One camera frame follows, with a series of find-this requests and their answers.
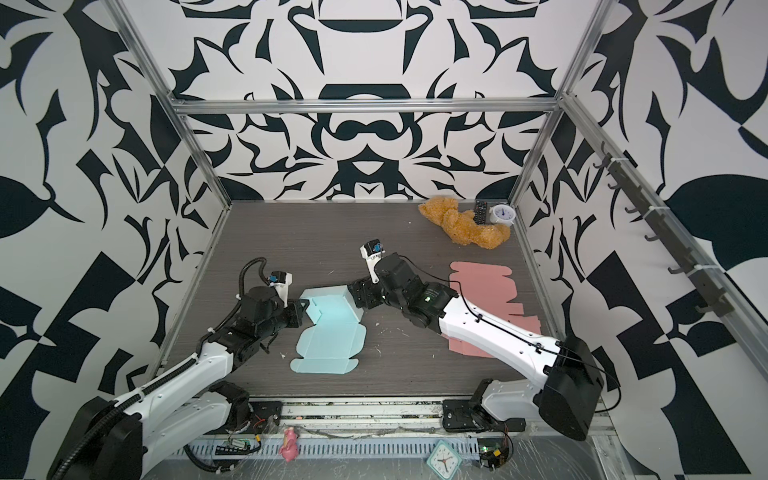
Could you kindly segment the light blue paper box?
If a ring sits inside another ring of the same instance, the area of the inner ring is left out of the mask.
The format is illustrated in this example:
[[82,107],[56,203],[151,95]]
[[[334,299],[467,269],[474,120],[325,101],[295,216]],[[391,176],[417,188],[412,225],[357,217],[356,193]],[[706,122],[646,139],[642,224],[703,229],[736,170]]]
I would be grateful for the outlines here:
[[306,289],[307,315],[312,326],[304,330],[296,345],[299,358],[290,368],[299,374],[344,375],[354,370],[355,358],[364,346],[366,327],[361,323],[364,310],[355,305],[346,286]]

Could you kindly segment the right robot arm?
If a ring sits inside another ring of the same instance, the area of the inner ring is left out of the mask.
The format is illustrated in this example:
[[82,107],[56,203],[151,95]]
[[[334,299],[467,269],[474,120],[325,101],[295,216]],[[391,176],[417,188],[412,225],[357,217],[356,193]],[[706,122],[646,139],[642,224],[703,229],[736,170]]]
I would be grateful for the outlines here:
[[387,305],[413,325],[466,342],[523,375],[528,383],[482,382],[473,410],[499,423],[536,414],[572,440],[588,436],[606,372],[587,344],[522,329],[466,299],[459,282],[423,281],[408,259],[397,253],[370,255],[368,276],[348,284],[355,305],[370,310]]

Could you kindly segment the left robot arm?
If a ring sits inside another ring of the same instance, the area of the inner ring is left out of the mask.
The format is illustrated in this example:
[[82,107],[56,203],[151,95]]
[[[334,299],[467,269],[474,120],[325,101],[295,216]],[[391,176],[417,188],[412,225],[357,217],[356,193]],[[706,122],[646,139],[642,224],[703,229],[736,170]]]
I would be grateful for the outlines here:
[[250,423],[249,395],[227,376],[283,329],[298,328],[311,303],[286,286],[239,295],[197,350],[162,375],[112,400],[95,397],[76,413],[47,474],[50,479],[140,479],[210,431]]

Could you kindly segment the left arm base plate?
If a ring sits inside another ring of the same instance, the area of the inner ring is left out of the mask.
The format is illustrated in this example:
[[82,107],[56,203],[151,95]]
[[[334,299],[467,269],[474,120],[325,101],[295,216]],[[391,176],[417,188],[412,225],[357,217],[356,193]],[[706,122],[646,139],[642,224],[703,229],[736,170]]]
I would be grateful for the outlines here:
[[206,432],[206,435],[256,435],[274,432],[281,424],[283,402],[279,400],[251,400],[248,410],[237,424],[227,423]]

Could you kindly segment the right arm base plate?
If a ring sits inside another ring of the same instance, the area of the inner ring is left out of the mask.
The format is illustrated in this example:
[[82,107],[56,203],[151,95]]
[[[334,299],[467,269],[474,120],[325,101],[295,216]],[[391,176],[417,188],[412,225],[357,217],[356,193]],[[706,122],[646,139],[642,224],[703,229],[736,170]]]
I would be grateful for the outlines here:
[[471,400],[448,399],[442,402],[442,428],[449,433],[524,432],[523,418],[497,420]]

